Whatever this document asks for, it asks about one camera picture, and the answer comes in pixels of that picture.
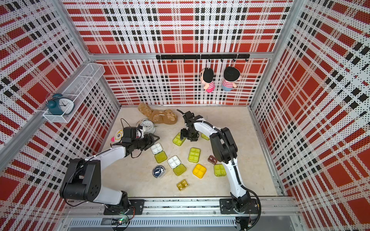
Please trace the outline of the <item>green circuit board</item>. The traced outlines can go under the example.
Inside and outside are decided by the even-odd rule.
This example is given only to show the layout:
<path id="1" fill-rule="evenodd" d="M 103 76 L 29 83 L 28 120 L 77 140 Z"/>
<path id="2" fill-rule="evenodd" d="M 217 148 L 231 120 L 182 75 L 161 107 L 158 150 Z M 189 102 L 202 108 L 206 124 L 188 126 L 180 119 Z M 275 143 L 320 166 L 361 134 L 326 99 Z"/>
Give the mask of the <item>green circuit board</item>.
<path id="1" fill-rule="evenodd" d="M 103 218 L 100 225 L 102 226 L 127 226 L 129 220 L 127 218 Z"/>

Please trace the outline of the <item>doll with pink striped shirt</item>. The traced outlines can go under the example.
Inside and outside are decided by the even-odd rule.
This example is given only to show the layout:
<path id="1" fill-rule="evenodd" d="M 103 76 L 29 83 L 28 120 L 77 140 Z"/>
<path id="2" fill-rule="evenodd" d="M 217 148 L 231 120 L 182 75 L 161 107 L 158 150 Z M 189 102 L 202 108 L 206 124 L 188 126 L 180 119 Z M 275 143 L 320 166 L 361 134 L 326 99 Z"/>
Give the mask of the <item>doll with pink striped shirt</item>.
<path id="1" fill-rule="evenodd" d="M 200 74 L 200 80 L 204 90 L 207 93 L 212 93 L 215 89 L 214 71 L 210 68 L 204 68 Z"/>

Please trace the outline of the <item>black hook rail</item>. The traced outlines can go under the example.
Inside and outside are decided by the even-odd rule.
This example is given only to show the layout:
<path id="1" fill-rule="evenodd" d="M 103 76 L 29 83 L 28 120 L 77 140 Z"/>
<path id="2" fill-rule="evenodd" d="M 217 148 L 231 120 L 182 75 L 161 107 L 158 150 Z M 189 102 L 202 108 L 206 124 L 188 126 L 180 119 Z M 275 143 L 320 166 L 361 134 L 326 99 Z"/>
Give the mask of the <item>black hook rail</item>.
<path id="1" fill-rule="evenodd" d="M 250 54 L 161 54 L 156 55 L 157 60 L 170 60 L 171 62 L 173 60 L 211 60 L 211 59 L 231 59 L 231 60 L 237 60 L 237 59 L 243 59 L 247 60 L 250 58 Z"/>

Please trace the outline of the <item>pink white plush toy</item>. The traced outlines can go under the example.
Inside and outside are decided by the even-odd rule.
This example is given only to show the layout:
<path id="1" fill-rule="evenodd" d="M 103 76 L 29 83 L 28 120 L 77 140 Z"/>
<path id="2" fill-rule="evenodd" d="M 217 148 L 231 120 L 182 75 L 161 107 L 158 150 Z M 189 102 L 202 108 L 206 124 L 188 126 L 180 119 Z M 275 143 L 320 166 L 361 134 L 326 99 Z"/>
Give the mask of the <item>pink white plush toy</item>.
<path id="1" fill-rule="evenodd" d="M 120 141 L 121 141 L 121 139 L 122 139 L 122 137 L 123 137 L 123 129 L 120 129 L 120 130 L 118 130 L 118 131 L 115 133 L 114 137 L 112 137 L 112 138 L 111 138 L 111 141 L 112 141 L 113 143 L 120 142 Z"/>

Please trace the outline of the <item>doll with black hat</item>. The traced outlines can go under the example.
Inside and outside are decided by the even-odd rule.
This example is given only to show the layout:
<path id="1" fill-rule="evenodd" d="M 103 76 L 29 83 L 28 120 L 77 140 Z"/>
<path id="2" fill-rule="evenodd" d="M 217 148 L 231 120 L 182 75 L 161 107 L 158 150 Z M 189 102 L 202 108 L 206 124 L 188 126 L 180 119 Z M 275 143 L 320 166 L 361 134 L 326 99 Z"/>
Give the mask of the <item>doll with black hat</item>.
<path id="1" fill-rule="evenodd" d="M 240 78 L 240 71 L 235 67 L 228 66 L 224 70 L 224 79 L 222 82 L 222 89 L 224 91 L 232 91 L 237 87 L 236 81 Z"/>

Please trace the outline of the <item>teal alarm clock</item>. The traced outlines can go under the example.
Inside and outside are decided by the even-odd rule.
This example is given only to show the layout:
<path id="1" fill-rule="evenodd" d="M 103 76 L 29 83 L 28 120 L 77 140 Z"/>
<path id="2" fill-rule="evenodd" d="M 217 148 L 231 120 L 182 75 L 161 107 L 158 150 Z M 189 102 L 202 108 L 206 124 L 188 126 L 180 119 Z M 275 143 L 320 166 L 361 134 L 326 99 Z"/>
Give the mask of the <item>teal alarm clock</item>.
<path id="1" fill-rule="evenodd" d="M 69 115 L 73 111 L 75 104 L 62 94 L 56 93 L 51 100 L 47 101 L 46 106 L 52 115 Z"/>

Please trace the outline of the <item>brown plush bear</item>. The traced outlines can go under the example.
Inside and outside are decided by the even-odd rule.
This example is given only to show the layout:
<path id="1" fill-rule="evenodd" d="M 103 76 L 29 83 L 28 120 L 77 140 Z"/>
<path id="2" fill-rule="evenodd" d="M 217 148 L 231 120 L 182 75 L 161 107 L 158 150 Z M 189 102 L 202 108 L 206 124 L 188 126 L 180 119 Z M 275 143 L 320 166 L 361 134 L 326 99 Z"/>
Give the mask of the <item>brown plush bear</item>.
<path id="1" fill-rule="evenodd" d="M 149 105 L 140 103 L 138 110 L 145 115 L 154 124 L 167 124 L 174 125 L 178 121 L 176 113 L 172 110 L 154 110 L 149 107 Z"/>

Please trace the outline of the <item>yellow pillbox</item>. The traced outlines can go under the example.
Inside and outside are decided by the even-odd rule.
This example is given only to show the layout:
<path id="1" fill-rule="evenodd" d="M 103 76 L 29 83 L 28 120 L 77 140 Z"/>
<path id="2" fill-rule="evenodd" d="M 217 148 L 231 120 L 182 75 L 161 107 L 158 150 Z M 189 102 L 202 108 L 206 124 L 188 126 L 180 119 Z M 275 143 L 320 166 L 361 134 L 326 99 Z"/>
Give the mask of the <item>yellow pillbox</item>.
<path id="1" fill-rule="evenodd" d="M 196 166 L 194 167 L 192 173 L 197 178 L 202 179 L 204 177 L 206 171 L 207 171 L 207 168 L 206 167 L 204 167 L 201 164 L 196 164 Z"/>

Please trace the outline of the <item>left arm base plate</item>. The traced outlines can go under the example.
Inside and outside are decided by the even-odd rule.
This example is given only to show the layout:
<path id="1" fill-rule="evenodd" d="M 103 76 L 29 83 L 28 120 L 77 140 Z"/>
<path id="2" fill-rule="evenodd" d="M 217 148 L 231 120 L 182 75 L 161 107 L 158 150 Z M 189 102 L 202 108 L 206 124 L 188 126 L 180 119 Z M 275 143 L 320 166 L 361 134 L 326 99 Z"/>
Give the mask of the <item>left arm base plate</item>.
<path id="1" fill-rule="evenodd" d="M 104 215 L 141 215 L 145 200 L 129 199 L 118 205 L 105 205 Z"/>

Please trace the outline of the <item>silver alarm clock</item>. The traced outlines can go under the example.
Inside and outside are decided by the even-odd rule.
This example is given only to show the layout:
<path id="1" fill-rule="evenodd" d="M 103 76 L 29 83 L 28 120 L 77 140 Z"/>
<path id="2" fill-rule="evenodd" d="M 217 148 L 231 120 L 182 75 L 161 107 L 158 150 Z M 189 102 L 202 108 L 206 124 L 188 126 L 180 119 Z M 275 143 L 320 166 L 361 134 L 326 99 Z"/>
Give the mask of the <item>silver alarm clock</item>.
<path id="1" fill-rule="evenodd" d="M 136 124 L 143 134 L 154 134 L 156 132 L 156 125 L 149 119 L 143 119 Z"/>

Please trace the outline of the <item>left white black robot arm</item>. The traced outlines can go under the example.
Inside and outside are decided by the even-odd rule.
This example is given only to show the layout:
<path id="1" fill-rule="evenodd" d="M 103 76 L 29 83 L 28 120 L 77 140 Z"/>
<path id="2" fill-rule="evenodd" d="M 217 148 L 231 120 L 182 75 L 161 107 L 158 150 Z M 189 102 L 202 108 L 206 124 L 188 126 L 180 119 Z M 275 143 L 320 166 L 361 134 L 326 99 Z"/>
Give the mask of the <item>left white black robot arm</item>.
<path id="1" fill-rule="evenodd" d="M 60 196 L 65 202 L 102 204 L 112 214 L 125 213 L 132 207 L 125 191 L 102 185 L 102 171 L 118 160 L 130 156 L 134 150 L 145 151 L 152 147 L 159 136 L 145 134 L 141 127 L 126 127 L 120 141 L 111 148 L 87 159 L 72 159 L 68 165 Z"/>

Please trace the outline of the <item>small brown pill case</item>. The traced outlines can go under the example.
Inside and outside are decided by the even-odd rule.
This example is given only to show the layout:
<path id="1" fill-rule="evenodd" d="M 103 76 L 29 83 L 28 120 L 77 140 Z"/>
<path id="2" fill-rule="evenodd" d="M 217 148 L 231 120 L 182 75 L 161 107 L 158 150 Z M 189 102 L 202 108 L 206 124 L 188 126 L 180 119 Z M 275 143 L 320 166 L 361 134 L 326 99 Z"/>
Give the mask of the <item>small brown pill case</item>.
<path id="1" fill-rule="evenodd" d="M 213 165 L 216 165 L 218 163 L 218 160 L 212 155 L 210 155 L 207 160 Z"/>

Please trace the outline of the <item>aluminium rail front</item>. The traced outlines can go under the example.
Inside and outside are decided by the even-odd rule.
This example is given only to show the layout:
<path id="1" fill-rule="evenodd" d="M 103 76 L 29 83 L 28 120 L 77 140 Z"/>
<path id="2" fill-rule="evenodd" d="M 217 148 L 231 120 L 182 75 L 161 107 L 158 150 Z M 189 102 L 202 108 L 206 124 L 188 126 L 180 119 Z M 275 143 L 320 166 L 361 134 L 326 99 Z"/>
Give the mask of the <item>aluminium rail front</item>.
<path id="1" fill-rule="evenodd" d="M 247 214 L 221 214 L 220 199 L 227 197 L 153 197 L 143 198 L 144 209 L 136 219 L 149 217 L 221 217 L 248 216 Z M 262 216 L 295 216 L 300 214 L 297 202 L 292 197 L 262 196 Z M 87 203 L 77 207 L 67 206 L 62 218 L 110 218 L 121 215 L 104 215 L 105 207 L 101 204 Z"/>

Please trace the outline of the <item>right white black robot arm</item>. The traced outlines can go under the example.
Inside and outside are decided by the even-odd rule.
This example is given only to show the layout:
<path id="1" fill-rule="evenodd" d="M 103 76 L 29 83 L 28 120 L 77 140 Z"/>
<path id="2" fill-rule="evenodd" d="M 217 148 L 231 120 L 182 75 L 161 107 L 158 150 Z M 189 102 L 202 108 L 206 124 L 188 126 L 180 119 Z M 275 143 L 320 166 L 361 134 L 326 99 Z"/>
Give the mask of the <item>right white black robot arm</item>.
<path id="1" fill-rule="evenodd" d="M 181 139 L 197 141 L 199 133 L 210 139 L 212 151 L 217 161 L 221 162 L 230 185 L 231 208 L 236 213 L 261 214 L 261 202 L 255 192 L 245 187 L 238 167 L 237 152 L 231 131 L 228 128 L 218 128 L 201 115 L 187 111 L 182 112 L 186 127 L 181 129 Z"/>

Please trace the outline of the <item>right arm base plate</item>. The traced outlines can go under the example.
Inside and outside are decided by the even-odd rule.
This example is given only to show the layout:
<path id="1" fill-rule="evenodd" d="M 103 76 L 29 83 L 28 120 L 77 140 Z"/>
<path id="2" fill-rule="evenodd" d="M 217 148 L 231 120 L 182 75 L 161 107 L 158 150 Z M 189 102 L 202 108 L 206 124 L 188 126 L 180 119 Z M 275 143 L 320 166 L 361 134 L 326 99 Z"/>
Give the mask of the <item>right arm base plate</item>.
<path id="1" fill-rule="evenodd" d="M 236 200 L 232 198 L 220 199 L 221 214 L 255 214 L 259 213 L 259 206 L 256 199 L 250 199 L 243 205 L 237 205 Z"/>

